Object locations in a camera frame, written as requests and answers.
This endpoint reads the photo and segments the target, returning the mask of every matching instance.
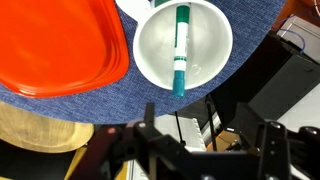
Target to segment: marker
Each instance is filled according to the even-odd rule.
[[[184,97],[187,67],[190,3],[179,3],[176,11],[173,96]]]

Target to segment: orange plastic container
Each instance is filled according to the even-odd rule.
[[[80,93],[128,70],[114,1],[0,1],[0,22],[0,82],[18,94]]]

